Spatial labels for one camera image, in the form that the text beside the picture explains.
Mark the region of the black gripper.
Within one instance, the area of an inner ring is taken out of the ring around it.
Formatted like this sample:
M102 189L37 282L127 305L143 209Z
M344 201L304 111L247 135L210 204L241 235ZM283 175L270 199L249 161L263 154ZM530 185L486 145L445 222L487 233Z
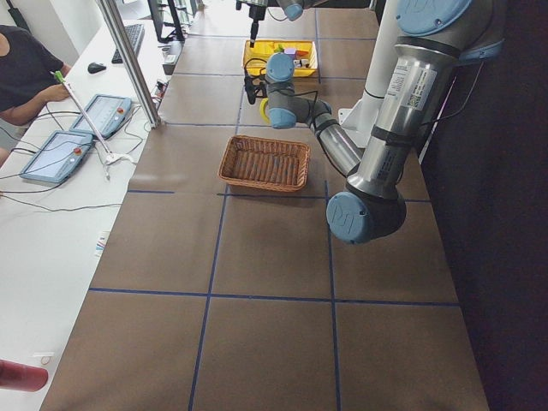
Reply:
M254 47L257 34L258 24L265 19L266 6L252 4L250 6L250 18L253 20L253 24L250 30L250 46Z

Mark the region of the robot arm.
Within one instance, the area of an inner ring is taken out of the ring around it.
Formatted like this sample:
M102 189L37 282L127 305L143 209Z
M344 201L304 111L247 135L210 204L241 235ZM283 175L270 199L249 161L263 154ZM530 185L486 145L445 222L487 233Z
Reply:
M250 29L250 47L253 48L259 31L259 23L265 19L270 4L266 0L241 1L241 3L248 5L248 15L253 21ZM288 20L295 21L303 14L305 9L310 9L321 3L323 1L277 0L275 6L282 9Z
M385 4L370 74L377 94L365 94L353 112L370 119L357 146L330 106L295 93L293 59L273 54L265 70L268 116L275 129L306 124L326 157L345 175L346 188L328 202L333 235L365 243L397 231L406 217L397 190L420 128L433 120L457 66L495 57L502 48L504 1L389 1Z

